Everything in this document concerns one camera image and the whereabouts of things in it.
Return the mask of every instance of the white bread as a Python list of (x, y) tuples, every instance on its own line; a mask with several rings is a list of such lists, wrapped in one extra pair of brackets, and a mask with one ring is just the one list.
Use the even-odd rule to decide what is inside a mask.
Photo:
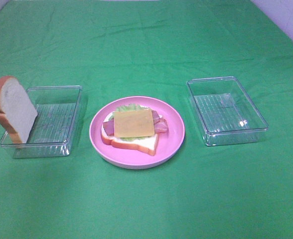
[(13, 143), (26, 143), (37, 117), (23, 86), (13, 76), (0, 78), (0, 124)]
[[(108, 121), (111, 115), (112, 112), (107, 115), (104, 121)], [(101, 140), (104, 144), (111, 145), (114, 148), (138, 150), (140, 152), (147, 153), (150, 156), (155, 155), (158, 138), (159, 134), (156, 133), (151, 137), (134, 139), (133, 141), (124, 141), (114, 136), (107, 136), (106, 132), (103, 129), (103, 126), (101, 126)]]

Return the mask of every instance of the yellow cheese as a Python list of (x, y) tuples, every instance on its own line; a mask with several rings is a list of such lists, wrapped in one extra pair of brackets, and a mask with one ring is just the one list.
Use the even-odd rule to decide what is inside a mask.
[(115, 137), (143, 137), (154, 135), (151, 109), (114, 112)]

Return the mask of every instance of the clear plastic container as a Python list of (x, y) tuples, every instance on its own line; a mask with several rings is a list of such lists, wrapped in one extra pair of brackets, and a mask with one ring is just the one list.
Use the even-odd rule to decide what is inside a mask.
[(34, 87), (26, 92), (38, 112), (28, 141), (14, 144), (5, 132), (0, 146), (12, 158), (69, 155), (80, 114), (82, 87)]
[(264, 139), (268, 124), (235, 77), (194, 79), (187, 86), (206, 145)]

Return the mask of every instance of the plastic tray bottom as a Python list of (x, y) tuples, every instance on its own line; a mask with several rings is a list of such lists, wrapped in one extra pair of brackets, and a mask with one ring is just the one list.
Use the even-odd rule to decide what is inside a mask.
[(38, 116), (28, 143), (65, 142), (75, 107), (75, 103), (36, 105)]
[(230, 93), (194, 96), (209, 132), (249, 128)]

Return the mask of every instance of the green cloth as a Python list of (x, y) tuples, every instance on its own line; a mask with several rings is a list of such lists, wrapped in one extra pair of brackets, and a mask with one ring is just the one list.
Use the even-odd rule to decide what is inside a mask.
[[(293, 239), (293, 42), (250, 1), (10, 1), (3, 75), (82, 85), (87, 108), (68, 157), (0, 147), (0, 238)], [(208, 147), (198, 135), (186, 82), (229, 75), (269, 123), (265, 141)], [(182, 147), (158, 167), (122, 169), (91, 145), (97, 111), (132, 95), (184, 120)]]

